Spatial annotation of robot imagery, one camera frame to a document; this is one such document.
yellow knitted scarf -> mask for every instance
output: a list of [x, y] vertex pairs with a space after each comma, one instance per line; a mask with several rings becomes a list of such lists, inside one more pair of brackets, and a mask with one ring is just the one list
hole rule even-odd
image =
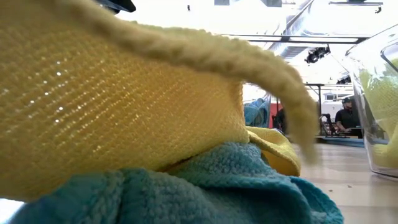
[[162, 170], [226, 141], [256, 142], [279, 172], [298, 175], [285, 138], [247, 131], [242, 82], [283, 101], [294, 141], [317, 159], [315, 102], [281, 58], [121, 21], [91, 0], [0, 1], [0, 74], [3, 198], [33, 200], [85, 172]]

teal towel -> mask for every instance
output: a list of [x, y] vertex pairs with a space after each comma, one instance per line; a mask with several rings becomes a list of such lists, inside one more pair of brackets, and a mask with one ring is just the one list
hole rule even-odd
[[259, 98], [243, 107], [246, 126], [268, 128], [269, 125], [269, 102]]
[[278, 174], [251, 144], [225, 143], [172, 174], [123, 169], [71, 178], [11, 223], [343, 223], [311, 183]]

clear plastic container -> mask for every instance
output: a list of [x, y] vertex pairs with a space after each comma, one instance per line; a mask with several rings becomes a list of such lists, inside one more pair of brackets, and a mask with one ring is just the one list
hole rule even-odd
[[398, 24], [347, 51], [373, 172], [398, 178]]

table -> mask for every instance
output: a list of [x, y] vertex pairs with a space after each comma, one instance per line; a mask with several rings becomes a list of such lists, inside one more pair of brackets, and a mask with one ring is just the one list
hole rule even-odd
[[335, 201], [346, 224], [398, 223], [398, 181], [373, 174], [364, 148], [331, 144], [317, 148], [322, 164], [303, 164], [301, 177]]

man in black shirt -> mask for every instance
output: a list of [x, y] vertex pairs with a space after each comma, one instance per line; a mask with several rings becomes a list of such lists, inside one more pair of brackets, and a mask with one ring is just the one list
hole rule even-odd
[[351, 132], [351, 128], [359, 126], [359, 120], [353, 115], [353, 104], [349, 98], [343, 100], [344, 109], [336, 113], [335, 122], [342, 132]]

